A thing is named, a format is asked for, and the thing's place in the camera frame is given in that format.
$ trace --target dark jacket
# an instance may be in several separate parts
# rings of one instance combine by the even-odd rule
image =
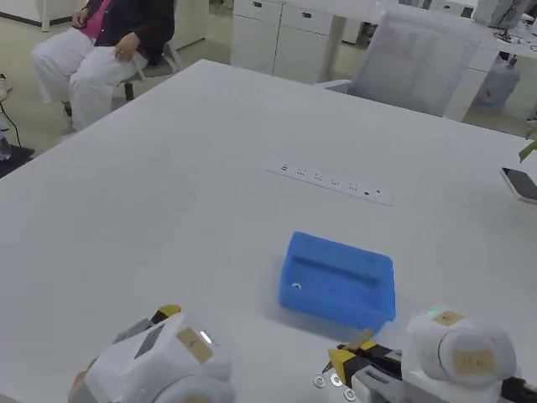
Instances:
[[[88,19],[101,3],[102,0],[89,0]],[[134,32],[140,38],[143,55],[149,63],[157,64],[174,31],[174,0],[111,0],[95,46],[115,46],[123,36]]]

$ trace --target pink shirt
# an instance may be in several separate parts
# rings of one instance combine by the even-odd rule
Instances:
[[[107,11],[110,2],[111,0],[102,0],[99,9],[87,20],[86,27],[81,29],[83,34],[86,34],[93,39],[96,39],[97,36],[99,36],[99,33],[101,33],[102,19],[104,18],[104,14]]]

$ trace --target plant leaf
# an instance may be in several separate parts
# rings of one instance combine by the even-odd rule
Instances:
[[[537,150],[537,140],[532,141],[530,144],[524,147],[522,151],[519,152],[520,162],[528,158],[528,155],[530,155],[531,152],[535,150]]]

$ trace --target water bottle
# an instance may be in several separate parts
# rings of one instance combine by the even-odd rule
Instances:
[[[520,74],[514,69],[516,62],[514,57],[509,62],[501,59],[494,62],[476,95],[474,107],[489,112],[499,112],[503,109],[520,80]]]

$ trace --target person's hand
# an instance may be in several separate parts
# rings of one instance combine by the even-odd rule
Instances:
[[[123,36],[116,45],[116,59],[122,61],[132,60],[139,46],[140,38],[134,32]]]
[[[73,27],[82,28],[87,20],[87,8],[73,14]]]

